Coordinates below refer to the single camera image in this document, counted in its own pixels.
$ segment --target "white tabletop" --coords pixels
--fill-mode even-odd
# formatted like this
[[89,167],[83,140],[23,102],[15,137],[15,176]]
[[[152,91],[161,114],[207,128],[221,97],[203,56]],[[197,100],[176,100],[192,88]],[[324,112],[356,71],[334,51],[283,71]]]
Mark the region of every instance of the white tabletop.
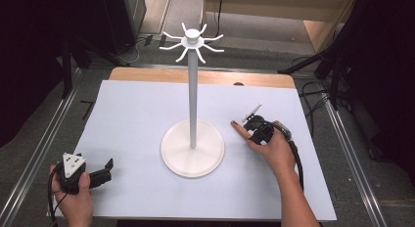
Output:
[[90,172],[114,159],[113,180],[91,190],[95,216],[281,219],[276,178],[230,125],[262,103],[257,114],[282,121],[293,133],[317,219],[336,219],[296,89],[200,84],[198,95],[198,118],[220,131],[225,156],[209,175],[186,179],[165,166],[160,144],[170,126],[189,118],[188,85],[103,81],[74,152],[82,153]]

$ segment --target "white stand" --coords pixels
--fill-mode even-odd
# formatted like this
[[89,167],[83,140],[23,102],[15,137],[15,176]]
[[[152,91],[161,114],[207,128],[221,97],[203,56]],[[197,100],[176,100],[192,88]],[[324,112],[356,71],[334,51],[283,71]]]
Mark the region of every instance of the white stand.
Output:
[[161,156],[164,163],[176,174],[196,178],[205,176],[215,170],[225,154],[225,144],[220,132],[210,123],[197,120],[198,102],[198,57],[205,63],[199,48],[202,46],[213,52],[223,52],[210,48],[205,40],[217,40],[223,35],[215,38],[203,39],[201,34],[205,31],[204,25],[201,31],[186,29],[184,37],[175,37],[164,33],[170,38],[180,39],[180,43],[164,50],[170,50],[180,45],[185,47],[182,55],[176,62],[180,62],[186,53],[188,55],[189,71],[189,115],[190,120],[174,124],[164,134],[161,141]]

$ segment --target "white pole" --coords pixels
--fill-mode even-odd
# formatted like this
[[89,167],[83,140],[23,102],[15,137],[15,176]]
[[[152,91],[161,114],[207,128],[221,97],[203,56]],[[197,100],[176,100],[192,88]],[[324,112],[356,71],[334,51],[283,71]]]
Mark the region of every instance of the white pole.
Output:
[[189,50],[189,114],[190,114],[190,147],[196,148],[197,135],[197,106],[198,106],[198,55],[195,50]]

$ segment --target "floor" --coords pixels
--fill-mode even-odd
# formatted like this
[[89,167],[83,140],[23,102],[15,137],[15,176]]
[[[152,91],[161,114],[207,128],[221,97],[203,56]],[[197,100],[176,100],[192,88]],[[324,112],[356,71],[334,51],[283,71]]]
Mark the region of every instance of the floor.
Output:
[[[171,35],[182,35],[181,23],[187,27],[197,28],[199,25],[199,7],[188,0],[171,0],[167,10],[164,24],[160,23],[158,28]],[[183,14],[195,14],[184,17]],[[215,34],[214,15],[211,15],[207,22],[207,35]],[[258,29],[251,30],[253,25]],[[275,72],[276,69],[290,67],[300,61],[299,58],[313,55],[312,46],[307,40],[305,29],[301,21],[276,20],[271,22],[268,19],[243,17],[237,18],[228,15],[221,16],[221,33],[225,35],[221,42],[212,43],[213,47],[225,48],[225,53],[220,58],[204,51],[203,55],[207,61],[205,68],[226,68],[235,71],[253,72]],[[142,33],[147,36],[152,31]],[[122,57],[126,60],[138,61],[132,63],[134,67],[163,67],[175,66],[184,68],[186,64],[177,64],[177,59],[182,50],[164,52],[159,50],[161,36],[154,33],[154,39],[148,46],[143,43],[137,46],[137,50],[131,49]],[[63,152],[72,152],[81,136],[83,127],[87,121],[89,104],[94,102],[99,91],[102,79],[107,79],[113,65],[95,54],[91,54],[93,65],[91,69],[81,69],[74,72],[76,94],[70,99],[70,107],[63,112],[65,117],[57,121],[59,130],[48,138],[42,138],[47,130],[55,112],[60,104],[69,104],[61,100],[63,91],[62,84],[50,93],[45,102],[36,110],[33,116],[27,121],[18,136],[8,145],[0,149],[0,205],[10,206],[8,199],[13,195],[14,190],[19,190],[17,184],[30,183],[30,188],[22,189],[25,199],[15,204],[20,208],[13,212],[9,219],[13,223],[4,226],[46,226],[49,218],[46,217],[46,193],[45,187],[48,177],[48,167],[60,159]],[[315,81],[313,71],[318,63],[302,69],[293,74],[296,86],[301,91],[302,86],[310,81]],[[320,90],[317,84],[310,84],[307,92]],[[316,104],[322,98],[316,94],[310,96],[308,101],[311,105]],[[304,113],[308,112],[306,103],[302,100]],[[371,191],[379,205],[382,216],[370,216],[370,208],[362,200],[362,190],[358,183],[362,182],[362,174],[353,173],[349,156],[346,154],[342,140],[339,139],[339,131],[334,127],[334,121],[330,110],[322,108],[315,112],[313,142],[320,164],[332,197],[333,205],[338,221],[323,223],[324,226],[415,226],[415,188],[411,185],[406,173],[392,162],[373,161],[367,152],[367,145],[363,139],[360,129],[353,118],[352,113],[347,109],[340,108],[338,114],[341,116],[341,123],[346,130],[346,136],[353,146],[355,157],[358,158],[358,165],[363,171],[363,178],[367,180]],[[38,153],[39,146],[46,146],[48,150]],[[26,168],[32,158],[37,155],[40,162],[37,166]],[[31,179],[20,182],[23,173],[31,173]],[[376,222],[374,219],[384,219],[385,223]],[[162,226],[160,222],[141,223],[141,226]],[[237,226],[232,223],[227,225],[215,225],[218,223],[195,223],[187,222],[187,226]],[[60,220],[60,226],[66,226],[65,220]],[[94,218],[93,226],[116,226],[116,220],[105,218]]]

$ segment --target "round base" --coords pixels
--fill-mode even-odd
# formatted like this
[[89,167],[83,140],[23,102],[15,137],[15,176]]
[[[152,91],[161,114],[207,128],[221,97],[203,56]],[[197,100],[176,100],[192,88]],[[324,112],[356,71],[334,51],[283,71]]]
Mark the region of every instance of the round base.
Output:
[[180,121],[161,140],[164,163],[176,174],[196,178],[217,168],[225,154],[220,132],[210,123],[197,121],[196,148],[190,147],[190,121]]

